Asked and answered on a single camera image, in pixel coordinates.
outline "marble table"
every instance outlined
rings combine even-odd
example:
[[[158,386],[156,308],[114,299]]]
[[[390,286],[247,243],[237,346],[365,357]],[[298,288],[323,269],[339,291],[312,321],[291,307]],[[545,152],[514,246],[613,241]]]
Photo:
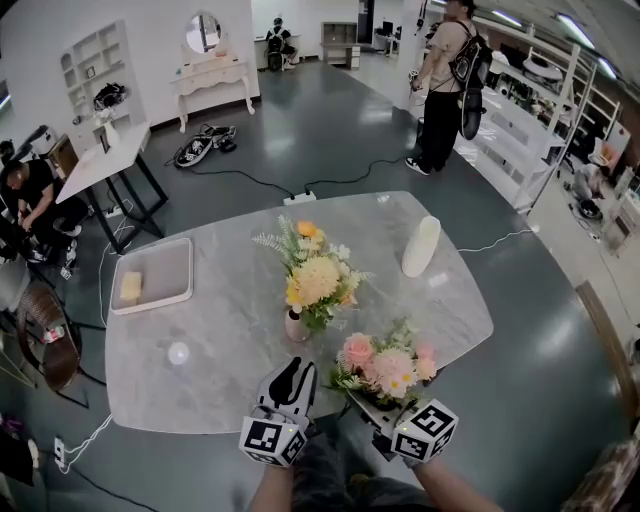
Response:
[[[436,347],[439,368],[462,356],[492,334],[493,323],[446,233],[422,276],[409,279],[401,271],[404,248],[427,214],[407,192],[366,194],[260,211],[155,242],[191,239],[194,293],[155,310],[109,314],[106,374],[114,420],[183,434],[238,431],[260,380],[296,355],[319,368],[313,416],[336,412],[344,396],[322,385],[344,338],[383,334],[403,316]],[[278,253],[252,241],[278,233],[279,215],[315,222],[330,242],[351,248],[353,268],[376,275],[358,289],[357,309],[338,315],[346,322],[342,331],[331,327],[301,344],[287,339],[284,269]],[[168,349],[178,341],[190,356],[174,366]]]

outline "yellow flower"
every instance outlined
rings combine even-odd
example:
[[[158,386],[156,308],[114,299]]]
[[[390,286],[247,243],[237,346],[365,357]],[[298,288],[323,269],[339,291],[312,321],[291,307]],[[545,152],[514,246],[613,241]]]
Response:
[[[318,231],[318,228],[316,228],[313,222],[308,220],[301,220],[298,222],[298,233],[302,236],[312,237],[316,234],[316,231]]]
[[[301,302],[302,299],[300,295],[298,295],[298,290],[296,290],[296,286],[291,279],[289,280],[289,286],[287,286],[287,304],[289,304],[289,306],[295,306]]]
[[[330,297],[340,281],[338,269],[331,258],[326,256],[308,259],[294,273],[295,287],[302,306],[310,306],[320,299]]]

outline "power strip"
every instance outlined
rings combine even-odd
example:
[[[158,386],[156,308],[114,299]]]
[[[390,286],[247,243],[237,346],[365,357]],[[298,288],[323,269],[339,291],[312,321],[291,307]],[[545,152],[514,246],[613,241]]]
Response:
[[[60,469],[64,469],[64,443],[62,439],[56,437],[53,442],[53,454],[56,458],[56,464]]]
[[[117,217],[118,215],[122,215],[122,208],[119,206],[113,206],[109,211],[107,211],[105,217],[110,219],[111,217]]]
[[[315,200],[316,200],[316,195],[313,192],[309,191],[306,194],[298,194],[293,199],[291,199],[290,197],[287,197],[284,200],[284,205],[291,206],[294,204],[310,203],[311,201],[315,201]]]

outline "white table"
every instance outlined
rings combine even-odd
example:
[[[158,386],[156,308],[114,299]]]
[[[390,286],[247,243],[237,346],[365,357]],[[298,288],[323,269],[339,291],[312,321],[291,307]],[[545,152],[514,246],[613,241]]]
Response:
[[[292,34],[289,38],[289,44],[298,50],[298,55],[296,55],[296,58],[292,61],[292,64],[298,64],[300,62],[300,35]],[[269,45],[267,44],[267,38],[265,36],[256,37],[256,68],[258,70],[267,69],[269,67],[269,63],[267,62],[268,47]]]
[[[198,89],[215,87],[218,84],[242,82],[244,85],[245,101],[249,114],[255,114],[251,101],[251,90],[249,87],[249,67],[246,62],[237,59],[219,58],[205,62],[183,66],[181,75],[172,80],[178,111],[180,117],[180,132],[186,130],[189,114],[184,104],[184,96],[193,94]]]
[[[144,122],[124,130],[120,133],[120,143],[112,146],[107,153],[104,152],[102,145],[96,145],[85,151],[80,157],[80,160],[78,160],[76,166],[73,168],[71,175],[67,178],[64,187],[56,199],[56,203],[61,203],[65,199],[85,191],[89,198],[89,202],[91,203],[91,206],[93,206],[94,212],[98,217],[100,225],[104,229],[109,241],[118,254],[122,254],[124,248],[141,230],[145,230],[159,238],[164,237],[160,228],[158,228],[156,223],[153,221],[152,215],[168,201],[168,198],[140,156],[140,151],[144,150],[144,147],[149,140],[149,128],[150,123]],[[149,209],[144,206],[131,186],[131,182],[124,173],[124,171],[133,166],[134,163],[138,164],[138,167],[147,178],[147,181],[149,181],[149,184],[160,197],[160,200]],[[142,217],[137,217],[127,213],[127,209],[111,181],[111,176],[114,174],[120,176],[122,183],[128,190],[129,194],[131,194],[131,198],[142,213]],[[92,187],[103,180],[107,183],[107,186],[113,193],[113,196],[118,203],[118,206],[122,209],[123,214],[136,222],[134,229],[131,230],[121,242],[118,242],[113,236],[113,232],[111,231],[111,228],[102,213],[102,208],[100,208],[93,192]]]
[[[305,343],[284,333],[285,273],[276,251],[256,244],[278,233],[278,216],[311,220],[332,243],[351,248],[350,264],[375,277],[342,311],[342,331],[329,327]],[[109,405],[119,425],[182,434],[240,430],[260,381],[293,356],[318,366],[313,414],[339,411],[344,398],[324,386],[344,339],[353,332],[383,335],[406,316],[436,350],[438,368],[487,339],[491,316],[473,276],[443,231],[424,274],[404,276],[407,242],[427,215],[407,192],[313,201],[223,220],[174,235],[193,243],[193,296],[179,304],[107,320]],[[175,342],[189,348],[179,366],[168,359]]]

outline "pink flower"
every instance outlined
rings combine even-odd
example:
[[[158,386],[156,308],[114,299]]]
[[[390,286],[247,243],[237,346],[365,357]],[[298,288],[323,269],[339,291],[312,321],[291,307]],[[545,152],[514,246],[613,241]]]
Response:
[[[364,369],[373,358],[371,336],[359,332],[352,334],[345,341],[343,352],[345,361],[351,366],[352,370],[356,368]]]
[[[394,398],[404,398],[407,388],[418,381],[413,359],[404,350],[389,348],[373,358],[376,384]]]
[[[429,343],[419,343],[415,346],[416,354],[418,354],[418,359],[431,359],[435,360],[434,348]]]
[[[432,359],[418,359],[416,370],[420,380],[431,380],[436,376],[436,363]]]

